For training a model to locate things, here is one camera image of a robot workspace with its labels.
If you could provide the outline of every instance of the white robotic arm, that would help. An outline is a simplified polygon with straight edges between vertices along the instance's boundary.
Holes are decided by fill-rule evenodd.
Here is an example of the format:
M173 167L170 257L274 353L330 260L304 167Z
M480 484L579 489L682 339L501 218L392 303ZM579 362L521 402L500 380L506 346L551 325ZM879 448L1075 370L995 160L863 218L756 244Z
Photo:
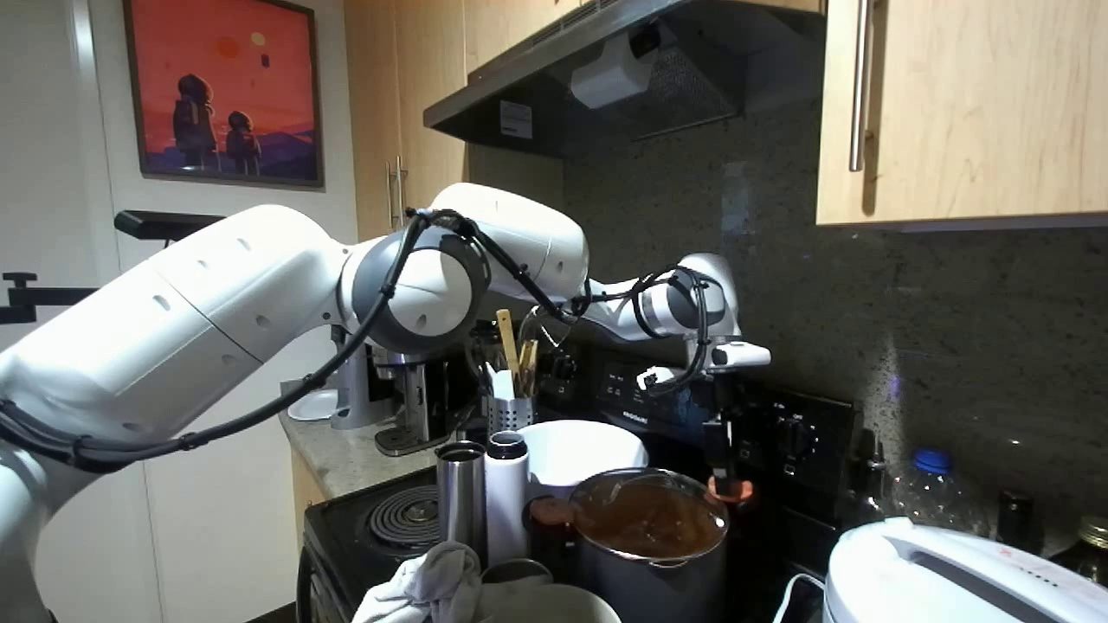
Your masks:
M404 232L359 244L334 243L290 207L250 207L0 353L0 575L21 575L28 549L13 543L31 547L39 518L78 491L83 478L66 462L111 472L246 429L320 388L365 341L429 357L474 325L486 292L541 301L615 339L686 337L691 372L768 359L739 341L721 260L689 257L657 275L600 285L583 227L506 189L455 182ZM217 437L178 437L323 320L352 339L293 395Z

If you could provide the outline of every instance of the backsplash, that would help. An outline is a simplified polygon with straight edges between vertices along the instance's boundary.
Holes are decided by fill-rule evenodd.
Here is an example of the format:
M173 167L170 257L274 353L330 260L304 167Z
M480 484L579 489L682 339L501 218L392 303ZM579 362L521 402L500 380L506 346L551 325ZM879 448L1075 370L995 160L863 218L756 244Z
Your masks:
M890 457L1108 512L1108 227L815 227L815 113L783 106L564 170L615 281L721 249L766 376L847 397Z

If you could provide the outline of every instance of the wall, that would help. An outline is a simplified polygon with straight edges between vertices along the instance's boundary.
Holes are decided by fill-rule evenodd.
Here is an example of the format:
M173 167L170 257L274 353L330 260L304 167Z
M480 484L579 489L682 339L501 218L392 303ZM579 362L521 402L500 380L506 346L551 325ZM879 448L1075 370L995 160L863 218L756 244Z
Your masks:
M3 61L0 267L39 285L103 285L157 251L111 227L122 207L232 213L276 202L352 237L345 27L339 0L304 0L320 22L324 189L167 182L137 177L122 0L0 3ZM3 325L0 346L25 325ZM330 353L293 339L195 425L238 415ZM287 442L276 422L215 446L128 468L74 499L45 530L39 583L66 623L250 618L293 600L297 532Z
M855 402L890 457L937 442L1064 523L1106 512L1108 227L815 227L815 122L788 104L572 161L596 274L723 249L776 353L759 376Z

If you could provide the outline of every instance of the wooden cabinet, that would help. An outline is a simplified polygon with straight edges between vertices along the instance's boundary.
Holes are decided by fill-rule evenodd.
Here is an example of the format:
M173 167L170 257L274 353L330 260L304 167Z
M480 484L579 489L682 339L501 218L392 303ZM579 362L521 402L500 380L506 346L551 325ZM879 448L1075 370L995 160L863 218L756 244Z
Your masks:
M402 207L429 203L472 170L551 179L554 161L467 147L426 129L422 110L572 8L579 0L345 0L359 235L389 232Z
M1106 0L829 0L819 224L1108 212Z

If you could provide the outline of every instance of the painting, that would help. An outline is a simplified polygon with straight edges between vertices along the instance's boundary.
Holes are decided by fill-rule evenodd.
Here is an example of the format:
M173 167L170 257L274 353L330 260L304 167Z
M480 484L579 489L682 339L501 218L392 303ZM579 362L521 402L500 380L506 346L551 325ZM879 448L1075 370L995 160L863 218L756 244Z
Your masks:
M323 187L308 8L126 3L141 177Z

